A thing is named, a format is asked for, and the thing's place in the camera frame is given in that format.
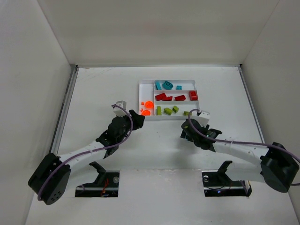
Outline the cyan long lego brick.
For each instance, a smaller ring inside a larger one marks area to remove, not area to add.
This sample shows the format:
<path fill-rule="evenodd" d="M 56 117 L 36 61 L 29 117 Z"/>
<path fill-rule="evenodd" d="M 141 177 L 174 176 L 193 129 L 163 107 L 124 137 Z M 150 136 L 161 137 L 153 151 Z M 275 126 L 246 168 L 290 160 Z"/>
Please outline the cyan long lego brick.
<path fill-rule="evenodd" d="M 156 90 L 162 90 L 162 86 L 159 81 L 155 81 L 155 88 L 156 88 Z"/>

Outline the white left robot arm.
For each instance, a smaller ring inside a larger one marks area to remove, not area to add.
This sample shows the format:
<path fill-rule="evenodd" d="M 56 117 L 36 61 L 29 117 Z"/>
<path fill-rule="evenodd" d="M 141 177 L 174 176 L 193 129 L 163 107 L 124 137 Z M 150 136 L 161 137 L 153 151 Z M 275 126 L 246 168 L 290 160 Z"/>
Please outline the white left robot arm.
<path fill-rule="evenodd" d="M 106 131 L 89 145 L 71 153 L 57 156 L 47 154 L 31 175 L 28 186 L 37 194 L 37 199 L 46 205 L 58 201 L 68 188 L 68 182 L 76 171 L 86 165 L 93 166 L 98 173 L 105 172 L 96 161 L 115 153 L 131 135 L 143 127 L 145 116 L 134 110 L 120 108 L 122 116 L 112 119 Z"/>

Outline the red square lego brick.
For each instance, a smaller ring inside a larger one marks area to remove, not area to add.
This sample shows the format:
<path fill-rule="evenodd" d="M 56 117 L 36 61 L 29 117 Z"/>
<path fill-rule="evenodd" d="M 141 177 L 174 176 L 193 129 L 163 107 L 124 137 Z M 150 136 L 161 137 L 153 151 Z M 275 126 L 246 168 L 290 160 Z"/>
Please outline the red square lego brick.
<path fill-rule="evenodd" d="M 195 90 L 191 90 L 189 92 L 189 98 L 191 101 L 197 101 L 198 100 L 197 92 Z"/>

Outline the colorful monster lego figure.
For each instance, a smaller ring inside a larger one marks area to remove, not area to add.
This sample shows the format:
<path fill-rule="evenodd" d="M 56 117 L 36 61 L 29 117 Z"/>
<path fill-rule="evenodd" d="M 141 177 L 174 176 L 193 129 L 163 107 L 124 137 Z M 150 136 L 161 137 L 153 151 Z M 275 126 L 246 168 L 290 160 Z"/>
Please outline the colorful monster lego figure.
<path fill-rule="evenodd" d="M 169 81 L 165 81 L 163 84 L 162 84 L 162 87 L 165 89 L 165 90 L 171 90 L 173 88 L 173 84 L 170 83 Z"/>

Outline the green curved lego brick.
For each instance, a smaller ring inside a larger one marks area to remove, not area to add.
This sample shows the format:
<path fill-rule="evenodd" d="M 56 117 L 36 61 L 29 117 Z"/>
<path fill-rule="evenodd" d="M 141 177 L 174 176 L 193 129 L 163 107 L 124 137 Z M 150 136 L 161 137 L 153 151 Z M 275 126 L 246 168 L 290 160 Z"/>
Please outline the green curved lego brick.
<path fill-rule="evenodd" d="M 171 114 L 172 114 L 172 112 L 173 112 L 173 111 L 172 111 L 172 109 L 170 109 L 170 108 L 167 108 L 167 107 L 166 107 L 166 108 L 164 108 L 164 113 L 165 113 L 165 114 L 167 114 L 167 115 L 171 115 Z"/>

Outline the green square lego plate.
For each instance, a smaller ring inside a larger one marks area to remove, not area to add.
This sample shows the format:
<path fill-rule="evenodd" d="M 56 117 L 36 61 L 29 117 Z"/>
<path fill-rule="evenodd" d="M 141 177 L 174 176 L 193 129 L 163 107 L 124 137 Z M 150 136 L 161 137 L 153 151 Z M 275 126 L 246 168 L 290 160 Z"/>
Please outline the green square lego plate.
<path fill-rule="evenodd" d="M 192 112 L 184 111 L 184 112 L 183 112 L 183 115 L 184 115 L 184 116 L 191 116 L 191 115 L 192 115 Z"/>

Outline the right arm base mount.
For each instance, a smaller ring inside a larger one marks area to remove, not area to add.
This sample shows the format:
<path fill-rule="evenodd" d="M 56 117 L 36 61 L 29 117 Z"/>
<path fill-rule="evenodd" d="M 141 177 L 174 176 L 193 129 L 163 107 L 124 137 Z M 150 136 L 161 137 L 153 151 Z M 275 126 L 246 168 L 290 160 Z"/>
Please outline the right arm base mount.
<path fill-rule="evenodd" d="M 226 175 L 225 172 L 232 163 L 227 160 L 217 170 L 202 170 L 205 197 L 250 197 L 252 188 L 249 181 L 233 181 Z"/>

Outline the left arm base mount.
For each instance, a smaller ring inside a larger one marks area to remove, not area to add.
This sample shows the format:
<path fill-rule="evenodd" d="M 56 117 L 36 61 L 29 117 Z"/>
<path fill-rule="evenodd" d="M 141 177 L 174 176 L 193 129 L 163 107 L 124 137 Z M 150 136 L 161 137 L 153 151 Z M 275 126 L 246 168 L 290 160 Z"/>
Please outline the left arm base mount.
<path fill-rule="evenodd" d="M 93 182 L 76 187 L 75 197 L 112 198 L 119 196 L 120 171 L 108 171 L 97 162 L 91 162 L 98 175 Z"/>

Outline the orange dome lego piece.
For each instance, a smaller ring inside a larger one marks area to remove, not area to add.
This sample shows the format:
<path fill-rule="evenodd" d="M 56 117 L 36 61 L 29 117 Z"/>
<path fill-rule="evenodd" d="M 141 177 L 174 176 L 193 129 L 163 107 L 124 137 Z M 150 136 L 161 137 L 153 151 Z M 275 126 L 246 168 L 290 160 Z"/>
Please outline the orange dome lego piece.
<path fill-rule="evenodd" d="M 141 115 L 142 115 L 142 116 L 150 116 L 150 115 L 151 115 L 151 112 L 150 112 L 149 110 L 143 110 L 143 111 L 141 112 Z"/>

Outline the green small lego brick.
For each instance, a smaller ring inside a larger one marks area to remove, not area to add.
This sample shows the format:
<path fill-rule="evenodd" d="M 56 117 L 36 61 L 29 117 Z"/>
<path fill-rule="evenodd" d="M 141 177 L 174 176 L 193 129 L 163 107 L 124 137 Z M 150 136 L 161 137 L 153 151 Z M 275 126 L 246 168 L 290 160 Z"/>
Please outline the green small lego brick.
<path fill-rule="evenodd" d="M 179 108 L 177 106 L 173 106 L 172 110 L 177 113 L 179 111 Z"/>

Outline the red long lego brick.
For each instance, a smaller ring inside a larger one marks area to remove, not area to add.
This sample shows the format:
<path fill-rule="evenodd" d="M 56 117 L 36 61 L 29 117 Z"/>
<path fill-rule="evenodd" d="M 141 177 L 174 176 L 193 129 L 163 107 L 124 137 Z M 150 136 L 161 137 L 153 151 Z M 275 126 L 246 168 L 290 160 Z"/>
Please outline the red long lego brick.
<path fill-rule="evenodd" d="M 161 93 L 155 96 L 155 100 L 156 101 L 162 101 L 164 98 L 166 98 L 166 94 L 165 93 Z"/>

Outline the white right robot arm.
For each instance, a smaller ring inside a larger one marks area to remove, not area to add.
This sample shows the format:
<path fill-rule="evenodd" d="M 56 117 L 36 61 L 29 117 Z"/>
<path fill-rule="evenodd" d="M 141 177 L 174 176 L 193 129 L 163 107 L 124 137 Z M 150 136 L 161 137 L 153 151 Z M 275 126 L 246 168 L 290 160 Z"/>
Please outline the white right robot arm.
<path fill-rule="evenodd" d="M 281 193 L 288 192 L 291 186 L 299 186 L 293 180 L 300 169 L 300 160 L 277 142 L 267 145 L 221 140 L 217 138 L 221 131 L 203 127 L 194 119 L 186 119 L 181 128 L 181 138 L 196 147 L 245 161 L 241 164 L 226 160 L 216 171 L 204 172 L 202 180 L 207 189 L 230 187 L 234 183 L 245 185 L 247 180 L 265 183 Z"/>

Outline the orange curved lego piece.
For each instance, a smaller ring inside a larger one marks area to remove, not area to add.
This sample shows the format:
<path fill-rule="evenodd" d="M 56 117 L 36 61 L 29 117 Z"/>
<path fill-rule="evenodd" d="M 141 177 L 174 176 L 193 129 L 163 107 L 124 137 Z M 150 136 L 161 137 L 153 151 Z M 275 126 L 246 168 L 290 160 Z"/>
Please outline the orange curved lego piece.
<path fill-rule="evenodd" d="M 147 101 L 147 102 L 145 102 L 144 106 L 147 109 L 152 109 L 154 107 L 154 103 L 152 101 Z"/>

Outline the red 2x4 lego brick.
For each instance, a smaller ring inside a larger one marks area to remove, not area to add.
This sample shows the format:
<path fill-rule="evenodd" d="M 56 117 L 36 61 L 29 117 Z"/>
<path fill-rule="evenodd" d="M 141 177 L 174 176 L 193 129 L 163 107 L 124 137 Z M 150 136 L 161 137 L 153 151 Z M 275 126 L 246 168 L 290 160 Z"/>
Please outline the red 2x4 lego brick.
<path fill-rule="evenodd" d="M 173 96 L 168 96 L 168 97 L 163 98 L 163 101 L 172 101 L 172 99 L 173 99 Z"/>

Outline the red sloped lego brick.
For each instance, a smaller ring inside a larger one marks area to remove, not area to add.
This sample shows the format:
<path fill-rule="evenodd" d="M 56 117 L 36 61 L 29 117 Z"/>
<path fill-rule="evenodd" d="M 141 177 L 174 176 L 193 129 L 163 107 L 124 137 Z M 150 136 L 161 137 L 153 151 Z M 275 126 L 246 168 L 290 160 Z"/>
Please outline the red sloped lego brick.
<path fill-rule="evenodd" d="M 175 101 L 185 101 L 186 97 L 185 95 L 180 95 L 180 96 L 176 96 L 174 99 Z"/>

